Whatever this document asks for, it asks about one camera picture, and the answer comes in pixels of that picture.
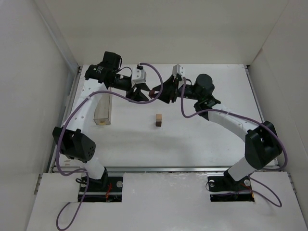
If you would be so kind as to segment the dark red wood block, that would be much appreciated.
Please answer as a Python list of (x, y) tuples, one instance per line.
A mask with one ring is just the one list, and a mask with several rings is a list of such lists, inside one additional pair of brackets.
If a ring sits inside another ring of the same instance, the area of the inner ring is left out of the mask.
[(156, 96), (157, 96), (157, 93), (156, 93), (154, 90), (149, 91), (149, 97), (150, 97), (151, 99), (153, 99), (153, 98), (156, 97)]

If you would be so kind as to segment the light tan wood cube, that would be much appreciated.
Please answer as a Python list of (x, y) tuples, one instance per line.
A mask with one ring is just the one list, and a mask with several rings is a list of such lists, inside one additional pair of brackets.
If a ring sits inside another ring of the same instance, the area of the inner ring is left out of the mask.
[(155, 120), (156, 121), (162, 121), (162, 115), (161, 114), (156, 114)]

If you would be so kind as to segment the dark brown arch block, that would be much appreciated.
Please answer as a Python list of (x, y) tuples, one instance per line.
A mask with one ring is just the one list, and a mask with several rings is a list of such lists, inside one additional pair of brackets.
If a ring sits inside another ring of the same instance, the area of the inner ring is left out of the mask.
[(161, 127), (162, 126), (162, 121), (156, 121), (155, 122), (156, 127)]

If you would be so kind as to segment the clear plastic box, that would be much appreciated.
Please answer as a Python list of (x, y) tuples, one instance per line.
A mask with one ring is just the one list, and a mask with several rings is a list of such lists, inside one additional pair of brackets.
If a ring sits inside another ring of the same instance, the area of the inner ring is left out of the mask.
[(94, 122), (98, 126), (111, 124), (112, 94), (97, 94), (99, 101), (94, 112)]

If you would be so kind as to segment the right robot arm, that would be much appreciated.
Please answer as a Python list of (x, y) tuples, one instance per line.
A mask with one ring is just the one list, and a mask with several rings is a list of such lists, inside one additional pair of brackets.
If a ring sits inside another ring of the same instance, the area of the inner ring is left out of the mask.
[(282, 153), (281, 142), (277, 140), (274, 125), (265, 121), (258, 123), (241, 115), (236, 115), (213, 96), (215, 86), (207, 74), (197, 76), (194, 84), (186, 85), (185, 78), (171, 76), (163, 84), (150, 90), (150, 98), (157, 97), (165, 103), (173, 103), (177, 98), (195, 100), (196, 114), (207, 121), (221, 125), (244, 142), (244, 156), (228, 168), (223, 176), (210, 177), (211, 192), (240, 191), (244, 181), (257, 170)]

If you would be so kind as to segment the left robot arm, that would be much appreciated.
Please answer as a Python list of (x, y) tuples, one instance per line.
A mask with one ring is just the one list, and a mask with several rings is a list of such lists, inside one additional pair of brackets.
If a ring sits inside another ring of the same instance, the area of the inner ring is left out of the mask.
[(52, 135), (57, 144), (55, 162), (63, 176), (70, 174), (60, 167), (61, 155), (80, 163), (76, 172), (86, 175), (86, 183), (94, 181), (103, 186), (107, 184), (107, 170), (95, 156), (96, 144), (88, 136), (101, 97), (115, 95), (132, 103), (149, 102), (143, 94), (149, 91), (143, 69), (145, 63), (133, 68), (130, 76), (120, 74), (121, 64), (122, 57), (109, 51), (104, 53), (99, 64), (91, 64), (84, 74), (85, 80), (77, 104), (66, 121), (53, 129)]

